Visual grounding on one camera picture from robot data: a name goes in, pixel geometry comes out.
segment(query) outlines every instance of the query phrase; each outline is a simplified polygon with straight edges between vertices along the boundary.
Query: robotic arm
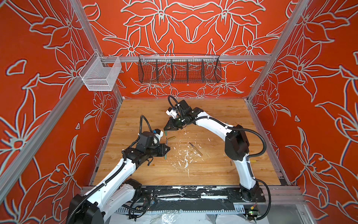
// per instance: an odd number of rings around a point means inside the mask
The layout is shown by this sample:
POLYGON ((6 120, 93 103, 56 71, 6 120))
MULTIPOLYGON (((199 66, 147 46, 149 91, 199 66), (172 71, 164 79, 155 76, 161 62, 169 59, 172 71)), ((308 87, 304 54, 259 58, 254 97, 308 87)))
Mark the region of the robotic arm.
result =
POLYGON ((149 122, 142 115, 138 138, 124 151, 123 158, 116 167, 92 190, 84 196, 76 195, 68 208, 66 224, 103 224, 119 207, 124 206, 131 211, 145 212, 150 203, 142 210, 135 210, 124 203, 137 201, 141 196, 142 185, 134 179, 125 181, 140 165, 153 157, 163 157, 170 147, 160 144, 163 132, 159 129, 152 131, 149 122), (149 132, 142 133, 142 119, 148 124, 149 132))
POLYGON ((192 109, 185 100, 178 102, 173 96, 169 96, 168 101, 171 107, 166 111, 166 113, 171 117, 164 127, 164 131, 178 130, 182 129, 186 125, 195 124, 218 135, 221 139, 223 139, 223 141, 225 141, 225 153, 234 161, 236 165, 236 169, 240 177, 242 199, 245 201, 254 200, 256 192, 259 189, 258 182, 262 182, 265 186, 266 184, 263 181, 256 179, 253 175, 249 158, 260 156, 266 151, 266 142, 263 137, 257 132, 243 128, 240 125, 233 126, 223 123, 211 117, 200 108, 192 109), (171 103, 171 98, 174 99, 176 103, 175 105, 171 103), (251 132, 261 139, 263 143, 263 149, 261 152, 249 155, 248 147, 250 144, 245 132, 251 132))

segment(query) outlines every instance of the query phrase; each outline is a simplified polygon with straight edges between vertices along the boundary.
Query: black wire basket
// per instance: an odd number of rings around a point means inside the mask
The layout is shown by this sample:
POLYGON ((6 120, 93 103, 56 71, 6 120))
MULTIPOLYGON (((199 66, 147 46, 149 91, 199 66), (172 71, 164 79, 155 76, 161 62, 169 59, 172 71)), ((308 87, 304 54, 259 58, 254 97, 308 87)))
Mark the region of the black wire basket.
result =
POLYGON ((138 77, 141 83, 218 83, 221 64, 219 55, 140 54, 138 77))

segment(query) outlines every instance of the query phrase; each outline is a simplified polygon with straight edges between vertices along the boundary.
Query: white metal basket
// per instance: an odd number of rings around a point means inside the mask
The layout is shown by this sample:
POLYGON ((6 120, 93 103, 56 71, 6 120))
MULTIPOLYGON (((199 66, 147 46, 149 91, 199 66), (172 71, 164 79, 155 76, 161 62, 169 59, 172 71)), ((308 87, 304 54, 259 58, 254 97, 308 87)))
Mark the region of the white metal basket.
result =
POLYGON ((107 63, 101 61, 102 58, 104 57, 100 57, 95 52, 79 72, 83 83, 90 91, 111 91, 121 72, 122 65, 119 57, 112 67, 107 67, 107 63))

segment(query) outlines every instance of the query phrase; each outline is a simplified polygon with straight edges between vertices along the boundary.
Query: wooden tabletop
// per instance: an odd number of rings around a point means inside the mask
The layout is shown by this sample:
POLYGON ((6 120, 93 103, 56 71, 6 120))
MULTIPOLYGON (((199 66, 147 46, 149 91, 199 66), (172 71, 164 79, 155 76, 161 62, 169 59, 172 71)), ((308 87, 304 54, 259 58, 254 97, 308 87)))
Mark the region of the wooden tabletop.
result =
MULTIPOLYGON (((186 99, 192 108, 199 107, 210 116, 228 124, 240 124, 244 128, 256 131, 249 111, 242 99, 186 99)), ((126 149, 138 137, 140 115, 144 115, 151 128, 163 130, 169 120, 165 111, 170 107, 167 99, 135 100, 125 99, 112 130, 107 148, 96 174, 94 185, 98 184, 122 158, 122 149, 126 149)), ((143 121, 143 131, 148 130, 143 121)), ((225 143, 214 133, 203 127, 191 124, 179 131, 168 131, 166 138, 170 151, 167 158, 155 157, 150 166, 142 164, 130 178, 143 185, 238 185, 237 171, 230 172, 230 158, 224 152, 225 143), (192 143, 202 156, 189 144, 192 143)), ((262 149, 260 139, 247 133, 250 142, 250 154, 262 149)), ((252 158, 252 170, 256 178, 268 185, 280 185, 276 172, 267 153, 252 158)))

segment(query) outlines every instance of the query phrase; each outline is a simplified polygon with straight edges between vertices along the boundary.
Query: floral wallpaper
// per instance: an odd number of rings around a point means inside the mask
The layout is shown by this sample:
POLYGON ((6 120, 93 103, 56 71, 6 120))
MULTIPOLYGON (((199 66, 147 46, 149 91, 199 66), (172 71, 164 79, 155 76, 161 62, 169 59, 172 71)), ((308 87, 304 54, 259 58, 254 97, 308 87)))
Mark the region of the floral wallpaper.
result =
MULTIPOLYGON (((1 1, 0 174, 93 50, 68 0, 1 1)), ((87 186, 119 101, 83 86, 0 205, 0 223, 62 223, 87 186)))
MULTIPOLYGON (((106 56, 146 53, 270 54, 298 0, 81 0, 106 56)), ((117 85, 128 98, 245 97, 265 62, 224 62, 217 84, 141 84, 123 63, 117 85)))
POLYGON ((318 223, 358 222, 357 12, 311 0, 253 100, 318 223))

